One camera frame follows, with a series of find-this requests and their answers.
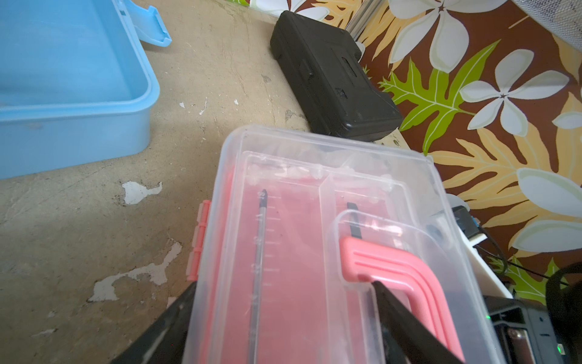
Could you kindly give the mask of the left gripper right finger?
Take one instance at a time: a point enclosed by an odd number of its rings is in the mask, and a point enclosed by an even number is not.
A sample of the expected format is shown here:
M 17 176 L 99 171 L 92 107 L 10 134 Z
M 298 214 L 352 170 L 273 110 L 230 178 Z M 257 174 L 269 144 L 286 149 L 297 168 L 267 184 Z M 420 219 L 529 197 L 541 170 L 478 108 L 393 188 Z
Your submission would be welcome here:
M 386 363 L 460 363 L 381 282 L 372 283 Z

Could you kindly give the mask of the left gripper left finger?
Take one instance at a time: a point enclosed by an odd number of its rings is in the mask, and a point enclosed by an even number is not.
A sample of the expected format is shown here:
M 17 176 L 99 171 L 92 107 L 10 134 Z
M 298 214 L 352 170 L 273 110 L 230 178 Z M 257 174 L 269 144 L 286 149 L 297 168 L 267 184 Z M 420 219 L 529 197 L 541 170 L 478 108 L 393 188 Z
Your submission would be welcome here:
M 111 363 L 182 363 L 197 283 L 193 282 Z

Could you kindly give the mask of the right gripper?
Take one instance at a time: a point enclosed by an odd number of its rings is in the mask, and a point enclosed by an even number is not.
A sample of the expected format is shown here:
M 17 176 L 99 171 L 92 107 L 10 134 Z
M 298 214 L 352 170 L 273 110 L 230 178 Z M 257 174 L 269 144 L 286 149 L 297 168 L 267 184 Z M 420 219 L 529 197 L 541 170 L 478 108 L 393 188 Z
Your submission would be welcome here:
M 581 283 L 562 287 L 565 276 L 580 273 L 581 263 L 576 262 L 553 274 L 546 283 L 544 307 L 485 297 L 507 363 L 581 362 Z

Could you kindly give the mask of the pink toolbox clear lid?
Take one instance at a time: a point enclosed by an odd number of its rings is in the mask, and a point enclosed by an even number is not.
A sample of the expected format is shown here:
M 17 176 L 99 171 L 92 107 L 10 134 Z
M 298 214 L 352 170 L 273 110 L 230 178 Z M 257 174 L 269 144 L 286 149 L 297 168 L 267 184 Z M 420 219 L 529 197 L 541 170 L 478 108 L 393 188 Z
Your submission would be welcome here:
M 373 281 L 342 242 L 434 273 L 467 363 L 505 358 L 446 198 L 421 153 L 260 125 L 222 146 L 185 363 L 248 363 L 259 194 L 268 192 L 257 363 L 382 363 Z

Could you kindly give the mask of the blue toolbox clear lid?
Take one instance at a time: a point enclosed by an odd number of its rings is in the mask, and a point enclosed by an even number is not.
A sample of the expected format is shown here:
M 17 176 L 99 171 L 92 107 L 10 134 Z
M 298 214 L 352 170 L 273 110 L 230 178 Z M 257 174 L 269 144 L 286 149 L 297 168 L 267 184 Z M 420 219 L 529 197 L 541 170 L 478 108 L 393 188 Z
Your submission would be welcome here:
M 3 1 L 2 178 L 142 152 L 160 95 L 143 44 L 171 41 L 132 1 Z

